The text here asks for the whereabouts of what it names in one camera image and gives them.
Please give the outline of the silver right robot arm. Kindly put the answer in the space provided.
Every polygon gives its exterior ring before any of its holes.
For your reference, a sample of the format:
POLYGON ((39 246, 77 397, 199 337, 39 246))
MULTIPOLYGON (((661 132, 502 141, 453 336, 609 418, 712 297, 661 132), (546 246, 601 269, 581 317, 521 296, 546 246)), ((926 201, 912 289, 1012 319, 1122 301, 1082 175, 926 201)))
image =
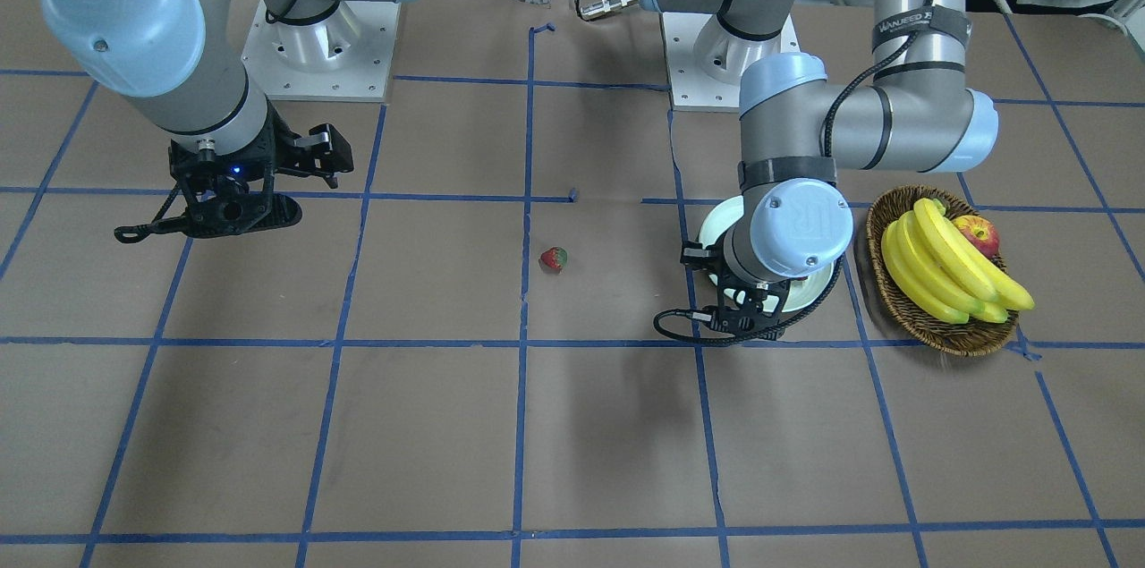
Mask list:
POLYGON ((114 238, 208 239, 287 228, 279 175, 330 188, 354 169, 330 123, 291 131, 275 98, 379 102, 395 15, 414 0, 41 0, 47 27, 90 78, 169 139, 174 186, 152 221, 114 238))

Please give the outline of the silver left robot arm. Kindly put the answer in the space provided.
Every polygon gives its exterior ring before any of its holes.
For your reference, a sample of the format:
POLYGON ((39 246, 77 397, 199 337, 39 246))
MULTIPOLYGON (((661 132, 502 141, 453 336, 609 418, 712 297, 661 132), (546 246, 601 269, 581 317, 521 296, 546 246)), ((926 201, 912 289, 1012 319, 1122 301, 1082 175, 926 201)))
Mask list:
MULTIPOLYGON (((721 30, 769 41, 793 0, 640 0, 656 13, 710 13, 721 30)), ((965 172, 997 140, 992 98, 966 86, 965 0, 875 0, 872 65, 845 86, 807 52, 756 60, 740 79, 742 214, 710 246, 685 242, 682 263, 716 276, 718 299, 682 316, 711 345, 776 339, 822 301, 782 317, 790 283, 827 270, 834 287, 853 238, 839 169, 965 172)))

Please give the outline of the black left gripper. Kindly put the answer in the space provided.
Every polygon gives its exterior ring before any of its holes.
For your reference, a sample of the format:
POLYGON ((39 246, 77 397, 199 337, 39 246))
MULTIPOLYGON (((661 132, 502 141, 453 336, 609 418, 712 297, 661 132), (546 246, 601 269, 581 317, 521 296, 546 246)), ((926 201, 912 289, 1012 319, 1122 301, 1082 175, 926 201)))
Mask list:
POLYGON ((721 242, 710 246, 684 242, 680 262, 686 269, 716 276, 718 303, 684 311, 684 316, 708 330, 727 333, 731 341, 776 340, 793 324, 791 317, 784 320, 790 284, 741 279, 726 262, 721 242))

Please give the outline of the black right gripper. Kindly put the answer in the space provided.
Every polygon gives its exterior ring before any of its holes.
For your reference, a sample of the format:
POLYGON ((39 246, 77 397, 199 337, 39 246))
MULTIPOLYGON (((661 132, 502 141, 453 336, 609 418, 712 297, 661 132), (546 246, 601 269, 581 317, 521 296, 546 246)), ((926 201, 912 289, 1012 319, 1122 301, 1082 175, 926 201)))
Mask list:
POLYGON ((354 169, 354 156, 334 125, 322 123, 300 135, 270 112, 254 140, 230 155, 171 143, 169 169, 188 207, 171 218, 168 230, 216 238, 299 223, 299 202, 276 192, 275 178, 317 176, 334 189, 338 174, 354 169))

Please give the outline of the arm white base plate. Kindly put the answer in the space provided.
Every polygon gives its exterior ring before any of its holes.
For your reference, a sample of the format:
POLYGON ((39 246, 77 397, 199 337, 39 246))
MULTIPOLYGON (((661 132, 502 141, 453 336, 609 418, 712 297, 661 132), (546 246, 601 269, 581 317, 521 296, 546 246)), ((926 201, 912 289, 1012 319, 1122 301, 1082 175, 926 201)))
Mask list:
POLYGON ((676 111, 737 113, 747 68, 776 52, 799 52, 791 18, 764 41, 732 36, 713 14, 662 13, 661 26, 676 111))
POLYGON ((384 103, 395 54, 400 3, 344 2, 309 26, 268 23, 259 3, 242 61, 268 98, 384 103))

